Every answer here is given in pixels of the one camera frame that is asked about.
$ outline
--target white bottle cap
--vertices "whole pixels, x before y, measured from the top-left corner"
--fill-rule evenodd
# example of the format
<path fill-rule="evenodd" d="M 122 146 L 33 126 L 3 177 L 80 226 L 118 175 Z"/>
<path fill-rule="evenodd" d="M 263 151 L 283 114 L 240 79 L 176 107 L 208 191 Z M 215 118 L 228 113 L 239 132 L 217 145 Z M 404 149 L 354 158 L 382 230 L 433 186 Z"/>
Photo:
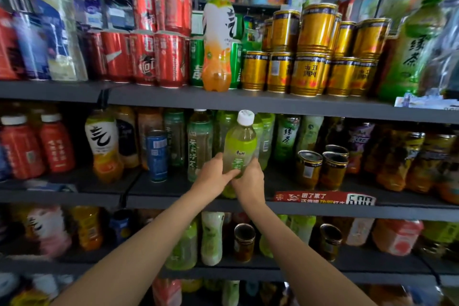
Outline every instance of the white bottle cap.
<path fill-rule="evenodd" d="M 56 122 L 62 120 L 62 115 L 60 114 L 42 114 L 41 120 L 43 122 Z"/>
<path fill-rule="evenodd" d="M 255 114 L 250 110 L 241 110 L 237 115 L 237 123 L 242 126 L 251 126 L 254 118 Z"/>
<path fill-rule="evenodd" d="M 18 115 L 5 115 L 1 117 L 1 123 L 5 126 L 12 126 L 12 125 L 22 125 L 27 122 L 26 115 L 18 114 Z"/>

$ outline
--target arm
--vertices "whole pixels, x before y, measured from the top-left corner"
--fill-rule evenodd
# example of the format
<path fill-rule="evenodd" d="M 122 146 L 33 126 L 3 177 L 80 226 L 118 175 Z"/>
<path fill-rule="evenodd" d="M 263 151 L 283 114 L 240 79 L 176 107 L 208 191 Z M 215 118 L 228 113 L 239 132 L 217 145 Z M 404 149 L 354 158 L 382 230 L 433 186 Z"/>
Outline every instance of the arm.
<path fill-rule="evenodd" d="M 86 272 L 52 306 L 137 306 L 190 222 L 239 173 L 222 171 L 219 153 L 204 164 L 187 193 Z"/>
<path fill-rule="evenodd" d="M 349 305 L 375 306 L 359 287 L 304 244 L 266 205 L 264 175 L 256 158 L 232 184 L 245 212 L 266 237 L 300 305 L 330 306 L 346 300 Z"/>

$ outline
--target red can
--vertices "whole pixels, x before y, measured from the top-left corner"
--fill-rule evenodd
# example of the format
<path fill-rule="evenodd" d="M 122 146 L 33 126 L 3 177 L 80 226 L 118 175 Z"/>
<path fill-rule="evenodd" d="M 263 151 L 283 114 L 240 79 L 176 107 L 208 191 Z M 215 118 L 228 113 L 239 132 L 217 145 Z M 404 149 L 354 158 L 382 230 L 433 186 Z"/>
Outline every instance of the red can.
<path fill-rule="evenodd" d="M 117 83 L 132 79 L 132 60 L 127 30 L 104 29 L 100 33 L 107 62 L 108 78 Z"/>
<path fill-rule="evenodd" d="M 20 80 L 24 75 L 24 62 L 11 14 L 0 7 L 0 80 Z"/>
<path fill-rule="evenodd" d="M 160 31 L 155 34 L 156 73 L 159 86 L 179 88 L 185 80 L 185 37 Z"/>
<path fill-rule="evenodd" d="M 16 179 L 30 179 L 42 175 L 45 166 L 35 132 L 27 125 L 25 115 L 2 116 L 5 126 L 0 133 L 8 161 Z"/>
<path fill-rule="evenodd" d="M 101 30 L 88 30 L 89 36 L 89 52 L 91 56 L 91 66 L 99 80 L 108 80 L 107 78 L 107 61 L 105 59 L 104 47 L 102 45 Z"/>
<path fill-rule="evenodd" d="M 186 36 L 184 38 L 184 80 L 183 80 L 183 84 L 184 85 L 187 85 L 189 82 L 190 82 L 190 38 L 188 36 Z"/>
<path fill-rule="evenodd" d="M 135 27 L 156 32 L 155 0 L 133 0 L 133 2 Z"/>
<path fill-rule="evenodd" d="M 166 30 L 166 0 L 155 0 L 156 29 Z"/>
<path fill-rule="evenodd" d="M 131 53 L 135 82 L 140 85 L 156 85 L 154 33 L 149 30 L 131 32 Z"/>
<path fill-rule="evenodd" d="M 53 173 L 67 172 L 75 168 L 73 146 L 60 114 L 43 114 L 40 139 L 49 168 Z"/>
<path fill-rule="evenodd" d="M 191 0 L 166 0 L 166 30 L 191 35 Z"/>

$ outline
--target hand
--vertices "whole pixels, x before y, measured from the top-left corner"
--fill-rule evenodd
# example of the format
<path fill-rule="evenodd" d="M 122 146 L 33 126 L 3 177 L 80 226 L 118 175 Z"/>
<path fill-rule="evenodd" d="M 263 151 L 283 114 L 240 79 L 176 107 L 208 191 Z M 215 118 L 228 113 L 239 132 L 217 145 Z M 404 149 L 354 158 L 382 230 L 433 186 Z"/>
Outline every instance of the hand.
<path fill-rule="evenodd" d="M 192 188 L 204 189 L 215 199 L 223 192 L 226 184 L 239 173 L 240 170 L 230 170 L 223 174 L 223 154 L 218 153 L 204 164 Z"/>
<path fill-rule="evenodd" d="M 244 210 L 253 205 L 265 204 L 264 174 L 257 158 L 253 158 L 244 174 L 239 179 L 231 181 L 237 198 Z"/>

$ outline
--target forearm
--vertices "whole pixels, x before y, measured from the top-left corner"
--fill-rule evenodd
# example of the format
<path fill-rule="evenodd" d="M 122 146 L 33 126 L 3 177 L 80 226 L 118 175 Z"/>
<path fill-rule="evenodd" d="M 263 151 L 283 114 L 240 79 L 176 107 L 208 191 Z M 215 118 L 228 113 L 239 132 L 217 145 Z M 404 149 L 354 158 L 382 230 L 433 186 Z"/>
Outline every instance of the forearm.
<path fill-rule="evenodd" d="M 112 251 L 52 306 L 137 306 L 172 248 L 212 200 L 192 188 L 129 240 Z"/>
<path fill-rule="evenodd" d="M 266 237 L 300 305 L 330 306 L 346 300 L 354 306 L 375 306 L 354 283 L 304 244 L 267 205 L 254 206 L 247 214 Z"/>

